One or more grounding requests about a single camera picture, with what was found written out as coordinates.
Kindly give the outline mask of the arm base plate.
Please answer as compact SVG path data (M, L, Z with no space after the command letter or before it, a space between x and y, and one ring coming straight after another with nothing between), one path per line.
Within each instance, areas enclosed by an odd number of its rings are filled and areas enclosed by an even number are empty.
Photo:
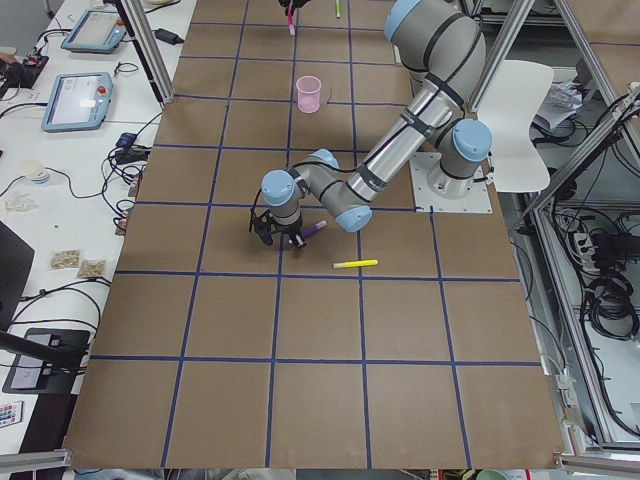
M480 164L467 179L440 169L440 153L415 153L409 160L414 207L421 213L491 214L488 186Z

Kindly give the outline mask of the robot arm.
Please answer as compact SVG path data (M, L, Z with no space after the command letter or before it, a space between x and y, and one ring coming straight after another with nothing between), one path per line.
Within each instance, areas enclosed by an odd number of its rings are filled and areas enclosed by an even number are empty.
M425 143L441 153L431 189L437 195L464 196L479 165L488 157L489 128L461 112L473 93L486 58L480 25L445 1L398 1L384 26L402 65L421 87L390 130L352 170L342 170L326 149L287 169L272 170L261 181L259 197L268 208L250 215L250 231L270 245L276 234L302 248L301 199L313 196L347 232L363 229L371 202Z

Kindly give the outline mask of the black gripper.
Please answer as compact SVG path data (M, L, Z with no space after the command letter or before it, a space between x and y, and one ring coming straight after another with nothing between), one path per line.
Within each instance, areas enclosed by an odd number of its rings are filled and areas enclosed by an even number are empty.
M302 8L310 0L279 0L282 8Z
M302 233L303 219L297 218L294 222L284 225L280 223L275 224L275 229L278 233L288 235L288 242L295 248L301 249L307 245Z

